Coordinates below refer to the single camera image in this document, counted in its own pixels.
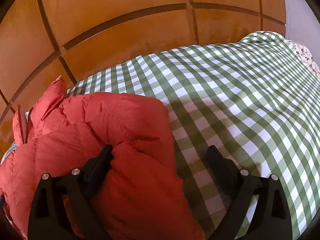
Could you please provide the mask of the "wooden wardrobe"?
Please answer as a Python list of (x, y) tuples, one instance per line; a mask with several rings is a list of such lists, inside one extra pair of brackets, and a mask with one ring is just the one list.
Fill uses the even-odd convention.
[(285, 0), (1, 0), (1, 152), (12, 118), (58, 76), (68, 87), (135, 56), (285, 32)]

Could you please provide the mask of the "green white checkered bedspread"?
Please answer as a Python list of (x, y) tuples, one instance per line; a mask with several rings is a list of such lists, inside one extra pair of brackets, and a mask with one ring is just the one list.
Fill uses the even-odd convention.
[(309, 59), (302, 44), (257, 31), (238, 43), (135, 57), (80, 81), (68, 94), (128, 92), (168, 107), (178, 174), (206, 233), (227, 209), (204, 162), (207, 146), (253, 173), (275, 172), (297, 239), (319, 209), (319, 74)]

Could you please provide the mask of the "red puffer jacket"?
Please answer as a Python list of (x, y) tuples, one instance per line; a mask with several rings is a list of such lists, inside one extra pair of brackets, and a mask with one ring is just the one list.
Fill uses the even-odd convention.
[(1, 162), (3, 239), (205, 239), (183, 193), (167, 108), (155, 98), (67, 95), (53, 81), (12, 119)]

